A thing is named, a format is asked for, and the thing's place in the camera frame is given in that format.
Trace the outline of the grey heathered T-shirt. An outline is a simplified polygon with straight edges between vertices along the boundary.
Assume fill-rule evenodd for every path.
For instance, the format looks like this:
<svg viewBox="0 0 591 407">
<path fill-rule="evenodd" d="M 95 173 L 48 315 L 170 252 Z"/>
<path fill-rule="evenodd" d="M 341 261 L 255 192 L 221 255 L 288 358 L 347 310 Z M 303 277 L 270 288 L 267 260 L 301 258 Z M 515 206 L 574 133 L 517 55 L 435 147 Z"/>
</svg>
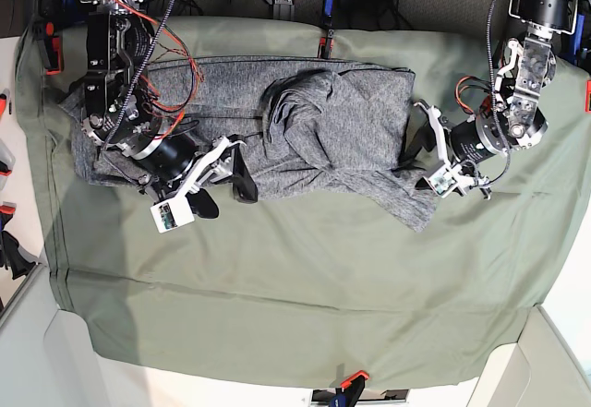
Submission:
<svg viewBox="0 0 591 407">
<path fill-rule="evenodd" d="M 238 135 L 259 200 L 315 190 L 370 198 L 414 231 L 429 223 L 436 199 L 415 190 L 417 169 L 399 168 L 415 81 L 406 68 L 287 57 L 212 57 L 195 61 L 201 77 L 178 131 L 200 149 Z M 188 63 L 167 61 L 149 71 L 170 104 L 186 97 Z M 83 81 L 62 101 L 73 118 L 76 173 L 87 182 L 127 181 L 99 160 L 82 130 Z"/>
</svg>

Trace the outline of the green table cloth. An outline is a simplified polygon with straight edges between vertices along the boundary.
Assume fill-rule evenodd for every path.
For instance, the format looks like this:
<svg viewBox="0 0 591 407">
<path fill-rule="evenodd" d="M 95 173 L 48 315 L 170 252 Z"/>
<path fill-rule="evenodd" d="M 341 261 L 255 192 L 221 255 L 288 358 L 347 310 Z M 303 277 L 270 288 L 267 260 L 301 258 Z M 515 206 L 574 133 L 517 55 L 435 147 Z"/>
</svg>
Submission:
<svg viewBox="0 0 591 407">
<path fill-rule="evenodd" d="M 519 338 L 585 216 L 589 76 L 561 61 L 541 143 L 513 155 L 490 200 L 446 198 L 420 233 L 350 193 L 242 205 L 225 186 L 212 192 L 218 219 L 158 233 L 148 198 L 75 172 L 58 96 L 85 72 L 85 43 L 68 30 L 65 70 L 47 77 L 22 37 L 14 107 L 50 288 L 102 357 L 312 389 L 358 370 L 376 389 L 456 384 Z"/>
</svg>

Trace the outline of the blue orange clamp top centre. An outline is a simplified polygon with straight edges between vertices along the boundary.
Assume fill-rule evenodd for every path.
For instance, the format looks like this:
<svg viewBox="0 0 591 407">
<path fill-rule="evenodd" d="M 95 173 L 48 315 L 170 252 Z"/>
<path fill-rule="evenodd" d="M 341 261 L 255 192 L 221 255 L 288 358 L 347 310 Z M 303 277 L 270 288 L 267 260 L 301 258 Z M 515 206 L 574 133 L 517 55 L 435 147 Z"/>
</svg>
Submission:
<svg viewBox="0 0 591 407">
<path fill-rule="evenodd" d="M 324 29 L 324 35 L 320 39 L 318 58 L 330 59 L 332 54 L 332 41 L 334 29 L 332 27 L 332 11 L 334 0 L 323 0 L 321 10 L 321 26 Z"/>
</svg>

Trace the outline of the orange clamp right edge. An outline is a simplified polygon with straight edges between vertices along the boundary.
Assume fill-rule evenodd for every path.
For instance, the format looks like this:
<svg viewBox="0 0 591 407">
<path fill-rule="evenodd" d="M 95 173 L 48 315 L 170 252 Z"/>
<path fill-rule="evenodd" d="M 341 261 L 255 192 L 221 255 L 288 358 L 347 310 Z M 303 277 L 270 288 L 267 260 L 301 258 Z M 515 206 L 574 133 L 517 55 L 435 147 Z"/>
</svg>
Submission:
<svg viewBox="0 0 591 407">
<path fill-rule="evenodd" d="M 591 80 L 586 82 L 585 87 L 585 112 L 591 114 Z"/>
</svg>

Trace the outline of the blue clamp top right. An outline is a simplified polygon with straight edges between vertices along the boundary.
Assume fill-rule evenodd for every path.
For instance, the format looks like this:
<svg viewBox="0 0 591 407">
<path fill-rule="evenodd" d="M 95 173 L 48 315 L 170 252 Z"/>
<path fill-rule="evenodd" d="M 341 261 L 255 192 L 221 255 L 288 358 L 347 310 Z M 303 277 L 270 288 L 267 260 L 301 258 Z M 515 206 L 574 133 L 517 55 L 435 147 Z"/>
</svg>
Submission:
<svg viewBox="0 0 591 407">
<path fill-rule="evenodd" d="M 568 60 L 575 66 L 590 65 L 590 13 L 577 16 L 575 31 L 568 48 Z"/>
</svg>

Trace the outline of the orange black tools left floor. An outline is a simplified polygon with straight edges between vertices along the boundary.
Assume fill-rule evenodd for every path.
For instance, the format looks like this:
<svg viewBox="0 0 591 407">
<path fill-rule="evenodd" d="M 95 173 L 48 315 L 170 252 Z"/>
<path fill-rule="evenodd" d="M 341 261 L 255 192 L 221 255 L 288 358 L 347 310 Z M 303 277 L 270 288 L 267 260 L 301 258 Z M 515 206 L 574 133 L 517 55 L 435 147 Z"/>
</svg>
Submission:
<svg viewBox="0 0 591 407">
<path fill-rule="evenodd" d="M 12 174 L 16 158 L 1 141 L 1 189 L 4 189 L 8 177 Z M 6 226 L 14 218 L 16 208 L 11 204 L 1 202 L 1 267 L 9 269 L 12 280 L 26 277 L 36 266 L 35 261 L 27 260 L 19 251 L 20 243 Z"/>
</svg>

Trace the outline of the orange black clamp far left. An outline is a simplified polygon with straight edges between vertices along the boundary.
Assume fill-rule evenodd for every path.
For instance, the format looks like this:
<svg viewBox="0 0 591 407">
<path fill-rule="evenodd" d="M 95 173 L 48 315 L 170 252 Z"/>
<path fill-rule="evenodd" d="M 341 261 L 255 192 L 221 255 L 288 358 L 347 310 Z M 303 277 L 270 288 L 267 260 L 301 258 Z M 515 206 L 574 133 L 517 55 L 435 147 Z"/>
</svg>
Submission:
<svg viewBox="0 0 591 407">
<path fill-rule="evenodd" d="M 48 76 L 61 73 L 63 71 L 62 46 L 54 23 L 44 19 L 37 20 L 33 23 L 32 31 L 45 73 Z"/>
</svg>

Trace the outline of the orange blue clamp bottom centre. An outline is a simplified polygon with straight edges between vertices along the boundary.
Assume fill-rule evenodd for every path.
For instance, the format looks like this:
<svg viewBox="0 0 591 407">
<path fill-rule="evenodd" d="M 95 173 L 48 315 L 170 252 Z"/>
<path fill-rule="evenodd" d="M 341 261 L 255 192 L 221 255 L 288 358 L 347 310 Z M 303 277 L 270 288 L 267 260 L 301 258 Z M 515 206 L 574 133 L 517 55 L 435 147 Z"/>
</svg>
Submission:
<svg viewBox="0 0 591 407">
<path fill-rule="evenodd" d="M 343 380 L 329 401 L 330 407 L 354 407 L 359 401 L 369 380 L 369 374 L 360 370 Z"/>
</svg>

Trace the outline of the red handled tool left edge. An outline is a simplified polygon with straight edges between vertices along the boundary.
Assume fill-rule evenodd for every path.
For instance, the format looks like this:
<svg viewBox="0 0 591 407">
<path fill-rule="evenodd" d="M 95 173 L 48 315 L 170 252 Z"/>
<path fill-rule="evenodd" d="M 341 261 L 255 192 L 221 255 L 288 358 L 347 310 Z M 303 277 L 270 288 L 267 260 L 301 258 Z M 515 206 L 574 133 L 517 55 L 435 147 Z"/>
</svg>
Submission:
<svg viewBox="0 0 591 407">
<path fill-rule="evenodd" d="M 3 89 L 0 92 L 0 118 L 8 111 L 10 104 L 10 90 Z"/>
</svg>

